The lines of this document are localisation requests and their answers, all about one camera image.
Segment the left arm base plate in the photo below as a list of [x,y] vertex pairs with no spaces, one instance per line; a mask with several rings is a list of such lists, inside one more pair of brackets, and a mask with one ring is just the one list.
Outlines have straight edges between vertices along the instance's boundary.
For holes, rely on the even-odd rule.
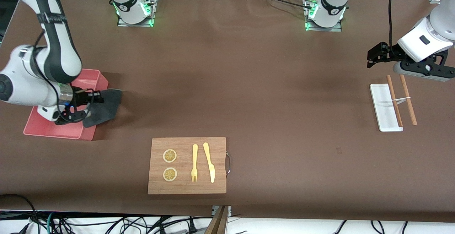
[[341,19],[346,7],[325,9],[318,0],[303,0],[305,9],[305,29],[307,31],[341,32]]

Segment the yellow knife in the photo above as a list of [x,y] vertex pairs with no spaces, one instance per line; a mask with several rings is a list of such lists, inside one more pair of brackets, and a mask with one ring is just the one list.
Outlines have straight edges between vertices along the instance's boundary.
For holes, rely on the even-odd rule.
[[215,181],[215,166],[211,162],[210,148],[209,148],[208,142],[204,142],[203,143],[203,148],[204,148],[204,152],[205,152],[207,163],[208,163],[208,167],[209,167],[210,182],[214,183],[214,181]]

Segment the silver metal bracket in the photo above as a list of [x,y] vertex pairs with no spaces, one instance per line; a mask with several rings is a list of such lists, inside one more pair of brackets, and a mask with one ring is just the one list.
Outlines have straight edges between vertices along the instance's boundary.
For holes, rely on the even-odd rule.
[[[220,208],[221,206],[219,205],[213,205],[212,206],[212,210],[211,210],[211,216],[215,216],[215,214],[217,213],[218,209]],[[226,207],[227,210],[228,210],[228,213],[227,213],[227,217],[231,217],[232,216],[232,207],[231,206],[227,206]]]

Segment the white rectangular tray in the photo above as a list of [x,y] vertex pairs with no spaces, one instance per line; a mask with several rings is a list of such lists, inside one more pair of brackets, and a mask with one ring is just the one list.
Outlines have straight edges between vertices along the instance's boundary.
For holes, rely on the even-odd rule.
[[403,127],[399,126],[389,85],[371,84],[369,89],[379,130],[381,132],[402,132]]

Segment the grey and pink cloth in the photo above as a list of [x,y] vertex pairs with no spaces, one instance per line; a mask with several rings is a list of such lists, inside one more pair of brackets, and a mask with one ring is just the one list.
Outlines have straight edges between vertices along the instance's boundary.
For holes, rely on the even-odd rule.
[[104,98],[104,103],[89,103],[87,109],[90,110],[88,117],[83,121],[83,127],[89,128],[102,124],[115,118],[122,99],[122,90],[106,89],[97,91]]

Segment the yellow fork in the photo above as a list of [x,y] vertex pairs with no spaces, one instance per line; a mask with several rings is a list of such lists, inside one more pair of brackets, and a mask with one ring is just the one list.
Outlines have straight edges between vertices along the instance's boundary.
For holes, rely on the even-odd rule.
[[192,170],[191,170],[192,182],[197,182],[197,180],[198,180],[197,162],[198,162],[198,145],[194,144],[194,145],[192,145]]

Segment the brown wooden chopstick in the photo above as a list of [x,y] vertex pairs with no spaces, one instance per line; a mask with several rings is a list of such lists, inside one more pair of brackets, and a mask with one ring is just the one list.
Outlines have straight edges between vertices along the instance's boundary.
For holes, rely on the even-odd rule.
[[392,99],[392,106],[393,106],[394,111],[395,111],[395,115],[396,115],[398,126],[399,127],[403,127],[403,123],[402,123],[402,119],[401,119],[401,116],[400,116],[398,104],[397,104],[397,101],[396,101],[397,98],[396,98],[396,95],[395,95],[395,91],[394,91],[394,87],[393,87],[393,82],[391,80],[391,76],[387,75],[386,79],[387,79],[387,82],[388,82],[389,92],[390,92],[391,99]]
[[411,95],[409,94],[409,91],[408,91],[408,86],[407,86],[407,83],[405,80],[405,76],[403,74],[400,74],[400,80],[401,80],[401,83],[403,86],[403,91],[405,93],[405,101],[407,103],[408,112],[411,117],[411,123],[412,123],[412,125],[416,126],[416,125],[418,125],[417,120],[416,120],[416,115],[415,115],[414,108],[412,105]]

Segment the wooden plank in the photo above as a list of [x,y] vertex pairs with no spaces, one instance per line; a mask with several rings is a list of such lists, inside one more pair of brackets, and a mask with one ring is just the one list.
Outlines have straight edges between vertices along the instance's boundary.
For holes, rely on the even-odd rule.
[[226,205],[223,205],[218,209],[204,234],[226,234],[226,225],[228,222],[228,210],[226,207]]

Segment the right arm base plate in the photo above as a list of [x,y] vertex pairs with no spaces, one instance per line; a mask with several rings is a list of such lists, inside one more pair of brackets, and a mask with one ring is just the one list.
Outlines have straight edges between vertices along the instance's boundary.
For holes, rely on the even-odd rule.
[[138,0],[131,7],[130,12],[122,12],[118,9],[119,27],[153,27],[155,22],[157,0]]

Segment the wooden cutting board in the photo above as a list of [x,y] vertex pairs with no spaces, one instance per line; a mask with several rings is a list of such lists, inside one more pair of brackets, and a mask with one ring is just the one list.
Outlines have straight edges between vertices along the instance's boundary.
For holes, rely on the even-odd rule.
[[[215,166],[215,181],[211,183],[209,167],[203,148],[208,142],[211,162]],[[192,145],[198,145],[198,180],[192,182]],[[177,152],[177,159],[166,163],[162,155],[167,149]],[[225,137],[155,137],[152,140],[148,194],[150,195],[199,195],[226,193],[226,138]],[[178,171],[174,181],[165,181],[166,168]]]

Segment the pink plastic bin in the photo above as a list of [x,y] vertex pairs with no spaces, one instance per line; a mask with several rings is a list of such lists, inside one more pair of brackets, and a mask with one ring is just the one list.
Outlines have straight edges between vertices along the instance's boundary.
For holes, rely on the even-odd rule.
[[[83,69],[73,86],[82,89],[93,88],[94,90],[106,90],[108,87],[107,79],[99,70]],[[41,137],[58,137],[69,140],[93,140],[96,126],[89,128],[83,127],[81,122],[57,126],[53,122],[44,119],[38,112],[37,106],[32,108],[28,121],[23,130],[24,135]]]

